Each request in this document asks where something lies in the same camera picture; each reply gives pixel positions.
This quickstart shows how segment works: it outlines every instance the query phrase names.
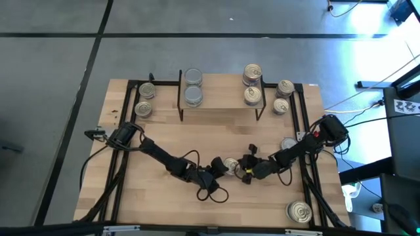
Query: can lid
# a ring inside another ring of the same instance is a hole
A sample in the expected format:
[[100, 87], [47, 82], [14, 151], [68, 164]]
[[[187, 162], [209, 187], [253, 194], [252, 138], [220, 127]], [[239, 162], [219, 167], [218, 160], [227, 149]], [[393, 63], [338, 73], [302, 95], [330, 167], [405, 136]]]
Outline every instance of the can lid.
[[230, 157], [226, 158], [223, 161], [223, 165], [226, 166], [229, 169], [228, 171], [226, 171], [226, 173], [228, 175], [234, 175], [235, 174], [235, 168], [239, 169], [238, 161], [233, 159], [233, 158], [230, 158]]
[[185, 82], [187, 84], [199, 84], [203, 79], [203, 73], [196, 68], [190, 68], [185, 71]]
[[184, 91], [184, 97], [189, 104], [197, 104], [203, 100], [203, 92], [197, 86], [190, 86]]
[[294, 138], [290, 138], [290, 137], [284, 138], [282, 141], [282, 150], [291, 148], [296, 144], [297, 144], [297, 141]]
[[278, 98], [275, 99], [273, 108], [278, 112], [284, 113], [287, 112], [287, 110], [289, 109], [289, 103], [283, 98]]
[[245, 66], [243, 73], [250, 79], [258, 79], [263, 74], [263, 71], [257, 64], [249, 64]]
[[150, 97], [155, 93], [155, 86], [152, 83], [143, 83], [140, 88], [138, 88], [138, 92], [141, 96]]
[[296, 222], [307, 223], [312, 218], [312, 209], [304, 202], [295, 201], [286, 207], [287, 215]]
[[288, 80], [282, 80], [278, 83], [278, 89], [285, 93], [290, 93], [295, 90], [295, 85]]
[[139, 116], [147, 116], [152, 112], [152, 105], [148, 102], [139, 102], [134, 109], [135, 113]]
[[243, 93], [245, 100], [248, 102], [259, 102], [261, 101], [261, 91], [257, 87], [249, 87], [245, 89]]

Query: white sticker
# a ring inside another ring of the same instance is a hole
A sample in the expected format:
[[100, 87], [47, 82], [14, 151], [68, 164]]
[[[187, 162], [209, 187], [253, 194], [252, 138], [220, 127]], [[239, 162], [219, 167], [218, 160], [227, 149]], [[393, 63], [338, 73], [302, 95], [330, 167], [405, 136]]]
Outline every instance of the white sticker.
[[403, 114], [420, 113], [420, 103], [394, 99], [394, 111]]

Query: gray floor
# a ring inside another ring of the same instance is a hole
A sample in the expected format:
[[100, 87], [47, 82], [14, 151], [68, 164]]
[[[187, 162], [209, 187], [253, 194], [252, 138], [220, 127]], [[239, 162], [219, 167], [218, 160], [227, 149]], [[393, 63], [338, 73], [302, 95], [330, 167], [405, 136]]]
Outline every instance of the gray floor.
[[[337, 11], [351, 4], [337, 3]], [[0, 0], [1, 32], [94, 33], [106, 1]], [[362, 3], [349, 15], [332, 18], [326, 1], [176, 1], [115, 0], [110, 33], [389, 33], [382, 39], [103, 39], [74, 128], [47, 224], [72, 220], [78, 175], [91, 142], [83, 131], [97, 124], [110, 79], [176, 79], [179, 69], [241, 73], [244, 65], [262, 66], [266, 81], [290, 79], [317, 83], [325, 107], [357, 92], [356, 81], [378, 81], [413, 58], [405, 38], [388, 17], [387, 6]], [[22, 144], [22, 154], [0, 150], [0, 225], [32, 223], [41, 190], [53, 163], [93, 39], [0, 38], [0, 139]], [[404, 71], [417, 65], [410, 64]], [[390, 80], [398, 78], [403, 71]], [[369, 91], [337, 106], [369, 106], [381, 98]], [[376, 108], [356, 121], [382, 117]], [[343, 121], [352, 115], [340, 115]], [[355, 127], [345, 159], [370, 163], [390, 155], [386, 123]], [[375, 145], [366, 145], [374, 140]], [[352, 216], [360, 222], [360, 216]], [[363, 229], [372, 224], [357, 224]]]

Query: tin can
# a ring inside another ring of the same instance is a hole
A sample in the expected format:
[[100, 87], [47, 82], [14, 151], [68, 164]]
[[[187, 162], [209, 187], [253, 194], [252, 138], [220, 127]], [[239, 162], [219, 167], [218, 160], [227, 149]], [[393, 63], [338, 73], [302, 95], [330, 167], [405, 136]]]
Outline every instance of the tin can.
[[185, 103], [191, 108], [198, 107], [203, 102], [203, 92], [197, 86], [189, 86], [184, 91]]
[[261, 79], [263, 71], [256, 64], [249, 64], [243, 69], [242, 82], [246, 86], [255, 86]]
[[283, 115], [289, 109], [289, 103], [283, 98], [275, 99], [273, 103], [273, 113]]
[[287, 204], [286, 216], [297, 223], [307, 223], [312, 218], [312, 209], [302, 201]]
[[148, 102], [139, 102], [135, 108], [135, 113], [141, 118], [148, 118], [152, 115], [152, 105]]
[[243, 101], [248, 106], [255, 106], [261, 101], [261, 91], [257, 87], [249, 87], [243, 93]]
[[235, 175], [235, 170], [239, 171], [239, 163], [233, 158], [226, 158], [223, 164], [229, 169], [225, 172], [227, 175]]
[[295, 85], [292, 82], [288, 80], [282, 80], [277, 85], [276, 97], [288, 98], [294, 90], [295, 90]]
[[203, 83], [203, 73], [196, 68], [190, 68], [185, 71], [185, 83], [186, 86], [201, 86]]
[[140, 93], [140, 96], [145, 99], [152, 99], [154, 96], [156, 96], [155, 86], [152, 83], [143, 83], [138, 88], [138, 92]]
[[297, 144], [297, 141], [294, 138], [287, 137], [283, 139], [280, 148], [282, 150], [285, 150], [285, 149], [293, 147], [296, 144]]

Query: wooden table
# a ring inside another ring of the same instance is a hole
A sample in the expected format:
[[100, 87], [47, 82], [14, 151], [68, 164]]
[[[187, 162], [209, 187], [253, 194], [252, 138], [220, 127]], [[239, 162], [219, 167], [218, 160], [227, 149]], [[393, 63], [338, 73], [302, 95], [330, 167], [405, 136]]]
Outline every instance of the wooden table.
[[[124, 79], [110, 81], [98, 123], [106, 130], [117, 128], [127, 82]], [[308, 118], [312, 123], [324, 114], [320, 89], [316, 85], [303, 87]], [[200, 152], [200, 165], [205, 166], [217, 156], [222, 159], [239, 159], [249, 153], [247, 148], [252, 143], [259, 148], [257, 157], [266, 158], [279, 150], [283, 138], [295, 136], [291, 112], [282, 116], [271, 112], [274, 88], [265, 88], [267, 109], [259, 121], [255, 120], [255, 111], [252, 109], [191, 109], [184, 114], [184, 121], [181, 122], [177, 110], [177, 91], [177, 86], [157, 86], [157, 96], [148, 100], [152, 104], [153, 115], [148, 119], [136, 119], [136, 124], [144, 127], [145, 135], [171, 155], [181, 156], [196, 149]], [[132, 103], [129, 104], [127, 117], [130, 117]], [[298, 102], [297, 110], [302, 127]], [[139, 145], [136, 136], [133, 143], [134, 146]], [[95, 141], [91, 152], [103, 145]], [[112, 150], [107, 148], [87, 165], [75, 220], [86, 215], [102, 194], [111, 153]], [[188, 158], [196, 161], [193, 154]], [[317, 165], [324, 198], [340, 219], [349, 225], [335, 160], [321, 152]], [[306, 228], [308, 224], [292, 222], [285, 215], [288, 203], [304, 201], [298, 161], [293, 164], [292, 173], [292, 184], [287, 187], [280, 183], [275, 174], [264, 180], [254, 179], [251, 185], [243, 184], [234, 176], [223, 176], [217, 182], [228, 190], [229, 200], [223, 204], [210, 200], [201, 202], [196, 199], [197, 185], [177, 180], [150, 156], [133, 152], [129, 156], [117, 222], [140, 225]], [[287, 182], [288, 172], [283, 173], [282, 178]], [[214, 198], [224, 199], [225, 195], [217, 191]], [[110, 219], [113, 202], [111, 197], [106, 219]], [[313, 196], [312, 205], [315, 222], [319, 225], [318, 208]]]

